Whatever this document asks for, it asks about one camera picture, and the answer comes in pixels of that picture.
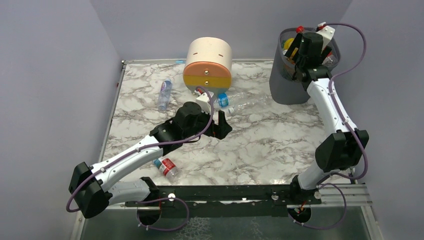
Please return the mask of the yellow juice bottle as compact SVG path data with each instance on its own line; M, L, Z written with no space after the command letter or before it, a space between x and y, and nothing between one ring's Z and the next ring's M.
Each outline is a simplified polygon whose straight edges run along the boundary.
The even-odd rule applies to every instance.
M290 46L291 46L291 44L293 43L293 41L294 41L294 37L292 37L292 38L289 38L289 39L287 39L284 43L283 43L283 45L282 45L282 49L283 49L283 51L282 51L282 53L283 53L283 55L290 61L290 62L292 62L292 63L294 63L295 61L294 61L294 56L295 56L295 54L297 53L297 51L298 51L298 48L297 47L295 47L294 48L294 50L292 51L292 53L291 53L291 55L290 55L290 57L287 57L286 56L286 53L287 53L287 51L289 50L289 48L290 48Z

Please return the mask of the clear bottle white blue cap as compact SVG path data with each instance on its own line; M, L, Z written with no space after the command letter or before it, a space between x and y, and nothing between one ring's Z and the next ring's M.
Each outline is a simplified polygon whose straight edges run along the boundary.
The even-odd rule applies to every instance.
M256 106L263 106L269 103L269 97L267 95L240 99L233 104L229 105L226 109L222 109L226 114L234 115L238 114L246 109L250 109Z

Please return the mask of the clear bottle blue label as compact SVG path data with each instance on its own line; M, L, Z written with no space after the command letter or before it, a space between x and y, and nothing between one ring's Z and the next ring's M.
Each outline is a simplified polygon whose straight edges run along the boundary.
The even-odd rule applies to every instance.
M222 109L229 106L239 104L248 97L246 92L236 92L236 93L220 93L217 95L216 99L213 102L213 107L215 109Z

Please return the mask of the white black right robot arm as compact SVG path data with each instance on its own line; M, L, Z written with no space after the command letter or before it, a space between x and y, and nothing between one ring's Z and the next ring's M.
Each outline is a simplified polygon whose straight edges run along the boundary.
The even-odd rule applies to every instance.
M322 34L307 31L299 32L285 53L295 62L293 79L313 99L328 135L315 150L315 162L292 179L293 199L306 199L326 177L356 166L369 141L368 132L359 130L348 118L331 72L323 65L330 51Z

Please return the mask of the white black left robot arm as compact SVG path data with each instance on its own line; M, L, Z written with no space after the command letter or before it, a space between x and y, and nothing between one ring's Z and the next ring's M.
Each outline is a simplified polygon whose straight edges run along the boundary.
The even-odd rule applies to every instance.
M224 111L218 111L218 122L214 122L213 115L203 112L199 104L185 102L174 117L157 125L127 150L104 162L76 165L68 187L71 197L66 210L81 212L89 219L110 205L143 201L155 191L154 184L146 177L124 184L120 181L123 177L202 135L222 140L232 130Z

